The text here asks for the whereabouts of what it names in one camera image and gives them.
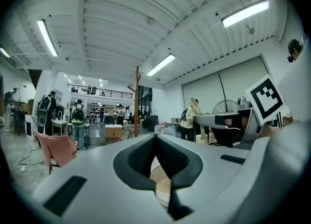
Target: cable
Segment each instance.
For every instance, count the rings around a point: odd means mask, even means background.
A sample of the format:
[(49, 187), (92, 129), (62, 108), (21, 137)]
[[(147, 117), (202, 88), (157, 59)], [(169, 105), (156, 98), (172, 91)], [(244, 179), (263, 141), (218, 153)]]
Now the cable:
[(39, 163), (34, 163), (34, 164), (25, 164), (25, 163), (22, 163), (22, 164), (21, 164), (21, 162), (22, 162), (22, 161), (24, 161), (24, 160), (26, 160), (27, 158), (29, 158), (29, 157), (30, 157), (31, 152), (33, 152), (33, 151), (37, 151), (37, 150), (39, 150), (39, 149), (40, 149), (40, 147), (39, 147), (38, 149), (31, 150), (31, 151), (29, 152), (29, 155), (28, 155), (26, 158), (22, 159), (20, 162), (18, 162), (18, 164), (20, 164), (20, 165), (35, 165), (35, 164), (44, 165), (44, 161), (39, 162)]

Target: hair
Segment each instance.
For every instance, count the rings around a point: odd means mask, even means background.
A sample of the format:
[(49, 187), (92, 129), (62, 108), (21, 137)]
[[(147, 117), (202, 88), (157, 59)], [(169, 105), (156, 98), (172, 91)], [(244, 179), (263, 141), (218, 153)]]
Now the hair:
[(292, 39), (289, 43), (288, 43), (288, 52), (290, 53), (290, 55), (293, 55), (294, 49), (297, 50), (298, 52), (301, 52), (302, 47), (299, 44), (299, 42), (296, 39)]

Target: jacket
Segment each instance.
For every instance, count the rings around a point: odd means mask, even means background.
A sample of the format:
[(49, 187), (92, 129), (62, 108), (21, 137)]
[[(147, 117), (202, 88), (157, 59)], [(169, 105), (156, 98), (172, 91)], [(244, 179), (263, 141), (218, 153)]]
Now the jacket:
[(190, 106), (186, 112), (186, 120), (182, 120), (180, 122), (180, 126), (191, 129), (193, 128), (193, 122), (195, 120), (195, 116), (201, 114), (201, 110), (199, 108), (199, 104), (195, 101), (194, 98), (190, 99)]

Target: ceiling light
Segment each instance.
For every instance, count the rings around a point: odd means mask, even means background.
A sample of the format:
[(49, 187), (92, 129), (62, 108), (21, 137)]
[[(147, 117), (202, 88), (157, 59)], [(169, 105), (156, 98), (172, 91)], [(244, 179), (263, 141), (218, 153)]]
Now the ceiling light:
[(9, 54), (3, 49), (3, 48), (0, 48), (0, 52), (2, 53), (2, 55), (6, 56), (6, 57), (10, 57)]
[(261, 0), (224, 17), (222, 23), (224, 27), (227, 28), (230, 25), (267, 9), (269, 9), (269, 1)]
[(54, 45), (52, 44), (51, 37), (49, 35), (49, 32), (48, 32), (48, 29), (46, 27), (45, 21), (44, 20), (39, 20), (38, 21), (38, 26), (39, 26), (41, 34), (42, 34), (42, 36), (44, 38), (44, 41), (46, 42), (50, 52), (52, 53), (53, 56), (58, 56), (57, 51), (56, 51)]
[(161, 68), (163, 68), (165, 65), (167, 65), (169, 62), (175, 59), (175, 56), (173, 54), (169, 54), (167, 57), (163, 59), (162, 62), (160, 62), (156, 67), (154, 67), (147, 75), (152, 76), (155, 73), (157, 73)]

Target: wooden post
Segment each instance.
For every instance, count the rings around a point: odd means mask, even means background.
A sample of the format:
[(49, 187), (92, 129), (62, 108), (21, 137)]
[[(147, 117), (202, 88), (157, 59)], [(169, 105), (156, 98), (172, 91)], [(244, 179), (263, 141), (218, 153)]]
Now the wooden post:
[(135, 87), (135, 111), (134, 111), (134, 135), (138, 137), (138, 82), (139, 66), (136, 67), (136, 87)]

